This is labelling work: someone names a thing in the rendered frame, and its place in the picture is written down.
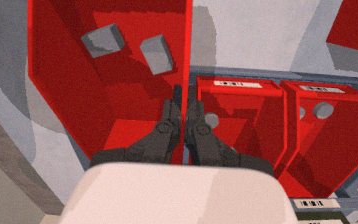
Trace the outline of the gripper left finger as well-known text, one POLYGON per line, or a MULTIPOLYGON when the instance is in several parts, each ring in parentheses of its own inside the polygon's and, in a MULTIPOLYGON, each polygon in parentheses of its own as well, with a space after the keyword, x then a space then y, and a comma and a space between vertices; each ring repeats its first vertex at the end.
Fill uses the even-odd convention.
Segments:
POLYGON ((174 85, 173 99, 165 99, 162 119, 154 125, 152 132, 128 148, 101 150, 91 157, 90 166, 110 162, 138 162, 170 164, 173 149, 181 136, 182 86, 174 85))

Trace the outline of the red bin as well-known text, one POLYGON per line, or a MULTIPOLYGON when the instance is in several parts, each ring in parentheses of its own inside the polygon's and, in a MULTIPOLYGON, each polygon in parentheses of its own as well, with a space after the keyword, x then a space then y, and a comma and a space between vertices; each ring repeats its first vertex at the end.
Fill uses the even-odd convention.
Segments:
POLYGON ((89 160, 152 132, 176 84, 181 136, 170 164, 182 165, 192 7, 193 0, 28 0, 28 77, 89 160), (92 58, 81 37, 113 23, 124 47, 92 58), (153 75, 140 45, 161 34, 173 69, 153 75))
POLYGON ((274 178, 288 198, 328 198, 358 168, 358 93, 339 84, 281 80, 279 86, 287 96, 287 149, 274 178), (334 106, 330 117, 313 114, 321 102, 334 106))
POLYGON ((358 50, 358 0, 343 0, 326 42, 358 50))
POLYGON ((287 96, 262 79, 203 76, 196 100, 218 116, 214 135, 237 153, 277 167, 287 149, 287 96))

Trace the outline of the grey block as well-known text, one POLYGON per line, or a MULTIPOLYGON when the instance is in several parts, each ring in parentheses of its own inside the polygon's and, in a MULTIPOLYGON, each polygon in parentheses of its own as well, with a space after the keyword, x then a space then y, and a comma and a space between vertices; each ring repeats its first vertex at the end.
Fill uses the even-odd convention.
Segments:
POLYGON ((173 60, 163 34, 143 40, 140 49, 153 75, 173 69, 173 60))
POLYGON ((125 45, 116 23, 90 31, 81 40, 93 58, 120 51, 125 45))

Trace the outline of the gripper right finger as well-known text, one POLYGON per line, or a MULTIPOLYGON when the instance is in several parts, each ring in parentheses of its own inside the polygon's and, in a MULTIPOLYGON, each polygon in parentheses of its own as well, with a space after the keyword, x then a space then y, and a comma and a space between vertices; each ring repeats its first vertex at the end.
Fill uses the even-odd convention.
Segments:
POLYGON ((195 85, 188 87, 184 143, 190 149, 192 165, 248 168, 274 177, 273 165, 266 159, 236 153, 205 123, 204 103, 196 100, 195 85))

